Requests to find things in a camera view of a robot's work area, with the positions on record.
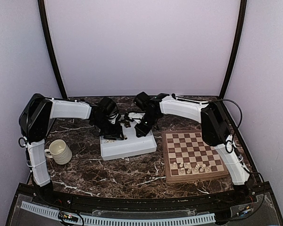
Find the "white plastic divided tray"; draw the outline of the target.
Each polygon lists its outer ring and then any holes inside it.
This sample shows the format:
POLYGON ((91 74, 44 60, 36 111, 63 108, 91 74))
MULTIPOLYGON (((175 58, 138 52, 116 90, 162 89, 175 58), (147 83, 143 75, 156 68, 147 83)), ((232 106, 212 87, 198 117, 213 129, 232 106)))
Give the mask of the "white plastic divided tray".
MULTIPOLYGON (((121 116, 120 121, 125 120, 124 115, 121 116)), ((145 137, 137 137, 135 131, 135 121, 130 122, 131 127, 125 128, 121 124, 123 134, 128 137, 127 140, 116 140, 114 143, 104 143, 107 139, 100 137, 100 151, 102 159, 105 161, 132 157, 141 154, 155 152, 157 143, 150 131, 145 137)))

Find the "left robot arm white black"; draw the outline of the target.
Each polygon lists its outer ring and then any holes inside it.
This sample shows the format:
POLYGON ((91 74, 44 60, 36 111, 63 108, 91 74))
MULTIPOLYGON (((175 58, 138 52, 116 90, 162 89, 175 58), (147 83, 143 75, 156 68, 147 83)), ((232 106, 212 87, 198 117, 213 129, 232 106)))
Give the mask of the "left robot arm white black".
POLYGON ((45 157, 45 141, 56 119, 88 120, 99 129, 99 135, 108 140, 123 140, 124 134, 119 122, 121 115, 116 103, 109 97, 98 103, 66 100, 33 94, 19 117, 19 125, 27 149, 28 161, 34 182, 40 186, 51 183, 45 157))

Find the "wooden chess board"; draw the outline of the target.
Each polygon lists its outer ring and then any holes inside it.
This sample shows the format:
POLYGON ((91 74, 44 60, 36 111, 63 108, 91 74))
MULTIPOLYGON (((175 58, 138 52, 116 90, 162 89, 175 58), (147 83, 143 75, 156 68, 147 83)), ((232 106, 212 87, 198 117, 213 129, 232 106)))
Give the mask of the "wooden chess board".
POLYGON ((165 164, 166 182, 168 184, 194 182, 204 179, 216 179, 229 176, 227 167, 214 147, 207 145, 203 139, 201 130, 178 130, 162 132, 163 157, 165 164), (187 168, 183 175, 179 174, 179 164, 190 163, 191 174, 187 174, 187 168), (196 164, 211 165, 211 171, 194 172, 196 164))

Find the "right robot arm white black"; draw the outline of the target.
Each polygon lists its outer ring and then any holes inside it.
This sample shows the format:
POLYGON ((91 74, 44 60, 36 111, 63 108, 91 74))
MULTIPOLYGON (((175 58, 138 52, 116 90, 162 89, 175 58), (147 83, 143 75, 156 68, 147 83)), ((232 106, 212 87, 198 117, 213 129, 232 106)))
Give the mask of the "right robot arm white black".
POLYGON ((200 131, 166 133, 166 174, 168 182, 191 176, 220 175, 226 171, 231 176, 235 191, 231 200, 242 204, 250 195, 254 173, 246 166, 237 150, 220 100, 205 102, 180 98, 175 94, 159 94, 154 97, 145 92, 138 94, 134 103, 144 115, 137 118, 137 137, 146 136, 164 115, 174 115, 197 121, 200 131))

